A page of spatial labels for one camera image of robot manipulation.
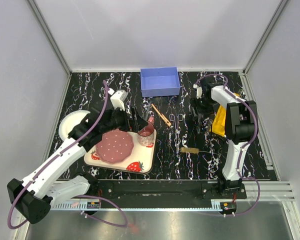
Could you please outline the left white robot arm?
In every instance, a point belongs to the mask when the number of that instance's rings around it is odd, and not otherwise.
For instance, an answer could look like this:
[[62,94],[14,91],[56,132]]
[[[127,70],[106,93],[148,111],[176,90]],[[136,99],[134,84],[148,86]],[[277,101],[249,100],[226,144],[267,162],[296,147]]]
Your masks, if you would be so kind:
[[98,186],[92,176],[79,175],[72,181],[53,188],[57,178],[75,161],[83,157],[103,135],[119,129],[123,132],[138,133],[148,122],[140,117],[135,108],[132,115],[119,108],[101,111],[77,110],[68,114],[61,122],[67,131],[62,145],[40,167],[22,180],[13,178],[7,184],[11,208],[8,217],[17,209],[31,224],[41,221],[58,203],[74,197],[93,198],[98,193]]

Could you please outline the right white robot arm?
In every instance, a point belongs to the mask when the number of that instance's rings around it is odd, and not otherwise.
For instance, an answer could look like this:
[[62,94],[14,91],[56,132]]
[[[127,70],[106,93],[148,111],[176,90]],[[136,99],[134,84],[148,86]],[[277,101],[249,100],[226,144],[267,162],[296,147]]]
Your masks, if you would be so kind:
[[244,159],[258,134],[257,104],[242,99],[220,81],[197,81],[193,88],[196,97],[191,99],[191,104],[197,115],[203,110],[211,110],[214,103],[225,109],[224,135],[228,139],[228,150],[215,191],[226,199],[239,192],[243,185]]

